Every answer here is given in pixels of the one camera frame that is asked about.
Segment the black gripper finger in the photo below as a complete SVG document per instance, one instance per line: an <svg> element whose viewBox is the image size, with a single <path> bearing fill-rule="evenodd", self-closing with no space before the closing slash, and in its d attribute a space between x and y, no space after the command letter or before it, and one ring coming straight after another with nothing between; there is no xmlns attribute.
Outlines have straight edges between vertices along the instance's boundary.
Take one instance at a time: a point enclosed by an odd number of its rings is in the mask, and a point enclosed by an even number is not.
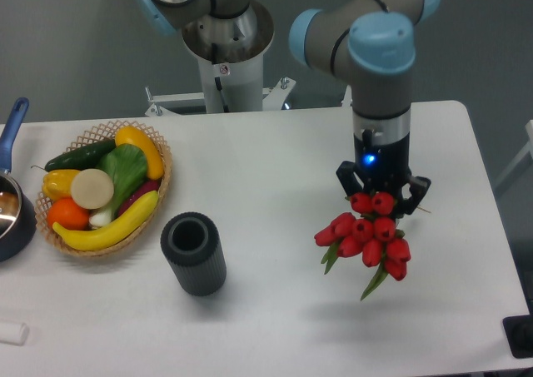
<svg viewBox="0 0 533 377"><path fill-rule="evenodd" d="M421 204L431 186L431 180L424 176L410 176L407 180L410 196L400 197L396 204L395 218L401 219L405 215L411 215Z"/></svg>
<svg viewBox="0 0 533 377"><path fill-rule="evenodd" d="M365 191L366 173L353 161L343 161L336 169L336 176L347 196Z"/></svg>

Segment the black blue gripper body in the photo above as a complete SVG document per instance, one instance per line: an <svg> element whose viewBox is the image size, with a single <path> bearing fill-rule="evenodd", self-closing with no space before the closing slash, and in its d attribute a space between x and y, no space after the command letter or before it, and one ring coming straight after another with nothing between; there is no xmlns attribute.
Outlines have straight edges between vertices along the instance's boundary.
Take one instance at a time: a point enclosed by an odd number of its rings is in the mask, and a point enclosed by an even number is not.
<svg viewBox="0 0 533 377"><path fill-rule="evenodd" d="M364 191L384 191L399 195L407 184L409 168L410 134L399 141L378 145L376 138L354 137L355 173L363 183Z"/></svg>

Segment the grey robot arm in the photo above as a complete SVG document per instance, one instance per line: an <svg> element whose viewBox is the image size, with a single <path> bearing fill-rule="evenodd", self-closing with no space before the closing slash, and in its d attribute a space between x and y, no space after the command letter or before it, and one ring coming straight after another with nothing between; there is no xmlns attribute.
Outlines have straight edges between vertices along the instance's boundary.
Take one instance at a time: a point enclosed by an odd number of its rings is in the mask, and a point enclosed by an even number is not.
<svg viewBox="0 0 533 377"><path fill-rule="evenodd" d="M136 0L155 30L179 32L197 59L208 112L260 111L263 56L274 27L254 0ZM429 187L409 167L413 27L441 0L351 0L331 12L309 9L291 25L288 45L301 64L351 91L354 161L337 177L348 196L385 192L393 218L410 215Z"/></svg>

